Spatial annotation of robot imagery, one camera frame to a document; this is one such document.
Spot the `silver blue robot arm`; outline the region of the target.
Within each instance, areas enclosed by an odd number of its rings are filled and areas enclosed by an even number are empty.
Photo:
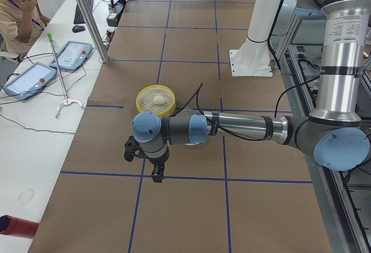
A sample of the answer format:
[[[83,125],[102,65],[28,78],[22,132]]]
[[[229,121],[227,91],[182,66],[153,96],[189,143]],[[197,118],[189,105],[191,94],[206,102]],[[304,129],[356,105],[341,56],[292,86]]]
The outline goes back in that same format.
[[[149,160],[154,166],[153,181],[161,182],[171,145],[199,144],[210,136],[229,134],[289,145],[335,171],[364,163],[370,139],[361,130],[355,107],[370,0],[297,0],[297,8],[318,10],[326,17],[317,102],[307,117],[270,118],[189,108],[159,117],[145,111],[132,120],[133,134],[125,143],[124,158]]]

